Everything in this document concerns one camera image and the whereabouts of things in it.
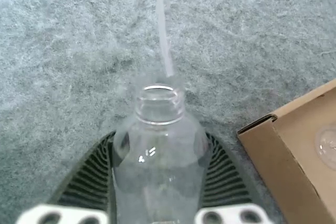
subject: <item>plastic bottle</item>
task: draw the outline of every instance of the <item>plastic bottle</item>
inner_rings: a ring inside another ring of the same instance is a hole
[[[118,224],[193,223],[210,151],[179,79],[147,79],[114,136]]]

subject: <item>gray carpet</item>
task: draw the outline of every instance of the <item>gray carpet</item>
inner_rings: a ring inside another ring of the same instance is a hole
[[[235,132],[333,79],[336,0],[170,0],[188,109],[233,149],[283,218]],[[45,201],[132,111],[160,67],[155,0],[0,0],[0,222]]]

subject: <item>open cardboard box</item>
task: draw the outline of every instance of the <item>open cardboard box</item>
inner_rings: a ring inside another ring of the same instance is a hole
[[[336,170],[315,148],[317,133],[333,123],[336,79],[238,132],[289,223],[336,223]]]

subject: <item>clear tube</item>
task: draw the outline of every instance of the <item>clear tube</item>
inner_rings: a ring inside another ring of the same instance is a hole
[[[156,14],[158,16],[157,26],[159,28],[161,54],[164,62],[166,76],[174,75],[173,60],[170,55],[169,46],[167,42],[166,20],[164,15],[163,0],[156,0]]]

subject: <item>bottle mouth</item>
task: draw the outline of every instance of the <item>bottle mouth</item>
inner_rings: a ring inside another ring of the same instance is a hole
[[[147,124],[167,125],[179,121],[184,113],[182,90],[166,84],[143,87],[136,98],[138,119]]]

